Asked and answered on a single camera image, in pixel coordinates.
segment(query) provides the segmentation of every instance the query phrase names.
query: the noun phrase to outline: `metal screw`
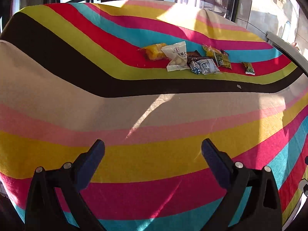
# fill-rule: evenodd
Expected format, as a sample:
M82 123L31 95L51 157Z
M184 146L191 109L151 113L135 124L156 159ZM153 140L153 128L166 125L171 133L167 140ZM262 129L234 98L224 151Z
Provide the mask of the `metal screw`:
M272 171L272 170L270 169L269 166L265 166L265 167L264 167L264 170L265 170L266 172L271 172L271 171Z
M237 168L242 168L242 167L244 167L244 165L243 165L240 161L237 161L237 162L235 163L235 166L236 166Z
M69 169L69 168L71 168L72 167L72 163L70 163L70 162L67 162L67 163L65 163L64 165L63 165L63 168L64 169Z
M37 173L40 173L40 172L42 172L42 171L43 171L43 168L42 168L42 167L37 167L36 170L35 170L35 172L37 172Z

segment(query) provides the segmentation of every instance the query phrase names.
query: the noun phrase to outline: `black stripe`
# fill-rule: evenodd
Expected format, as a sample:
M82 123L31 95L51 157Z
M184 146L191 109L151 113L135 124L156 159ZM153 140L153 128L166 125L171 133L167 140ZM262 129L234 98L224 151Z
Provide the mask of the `black stripe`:
M107 98L198 92L276 93L303 74L296 68L287 77L266 85L208 79L119 80L105 73L53 32L22 12L11 18L0 39L12 43L54 75L92 94Z

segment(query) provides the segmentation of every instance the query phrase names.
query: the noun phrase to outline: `white snack bag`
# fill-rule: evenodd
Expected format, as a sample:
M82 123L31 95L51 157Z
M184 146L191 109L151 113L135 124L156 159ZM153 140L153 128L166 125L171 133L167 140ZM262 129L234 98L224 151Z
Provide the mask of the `white snack bag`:
M201 73L204 75L215 74L219 72L219 68L217 67L213 59L199 60L196 61L196 63L200 65Z
M167 71L175 71L175 70L184 70L184 69L190 69L188 67L186 61L176 55L168 64Z
M190 69L187 65L186 42L181 41L161 48L164 54L171 59L167 71Z

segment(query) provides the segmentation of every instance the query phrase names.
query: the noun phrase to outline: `plastic snack wrapper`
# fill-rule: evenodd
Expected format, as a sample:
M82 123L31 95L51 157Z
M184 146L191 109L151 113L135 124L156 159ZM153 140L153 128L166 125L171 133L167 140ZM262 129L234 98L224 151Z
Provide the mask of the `plastic snack wrapper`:
M171 60L167 66L167 71L190 69L187 65L185 41L162 47L161 51Z
M214 53L214 57L215 57L218 67L225 67L225 68L232 69L231 62L229 61L229 58L227 55L220 54L220 53Z
M195 50L193 52L187 52L187 64L190 64L190 62L192 61L192 58L194 57L200 57L200 53Z
M212 59L212 58L205 57L205 56L196 56L192 58L192 61L199 61L199 60L204 60L204 59Z
M176 56L181 57L182 59L187 62L187 52L186 52L186 42L181 41L172 45L167 45L161 48L161 51L170 58L171 60L174 59Z
M151 60L151 61L155 61L155 60L160 60L160 59L164 59L167 58L164 54L163 51L161 51L161 48L167 46L167 44L165 43L158 43L158 44L153 44L150 46L146 46L144 48L141 48L139 50L141 51L145 51L147 57Z
M201 73L201 67L198 63L191 61L190 62L190 69L194 74L200 74Z
M184 70L184 69L190 69L188 65L186 64L186 61L176 55L171 62L169 62L167 66L167 71L175 71L175 70Z
M219 72L219 68L217 67L213 59L199 60L196 63L200 65L201 73L204 75L215 74Z
M205 51L205 55L207 57L212 57L214 58L214 53L219 53L221 54L221 51L216 49L216 48L213 48L211 46L208 46L208 45L202 45L204 51Z
M254 68L252 67L252 64L250 62L242 62L245 65L246 68L246 74L255 75Z

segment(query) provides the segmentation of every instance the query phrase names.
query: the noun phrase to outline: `blue gripper pad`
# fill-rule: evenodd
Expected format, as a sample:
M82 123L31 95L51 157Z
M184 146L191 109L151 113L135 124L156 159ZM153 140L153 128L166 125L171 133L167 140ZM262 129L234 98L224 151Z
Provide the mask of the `blue gripper pad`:
M210 139L202 142L201 151L216 181L222 188L228 189L231 186L231 174L233 173L233 162L230 157L225 152L218 151Z
M73 164L75 169L74 186L78 192L88 186L104 155L104 142L96 140L87 153L80 154L75 160Z

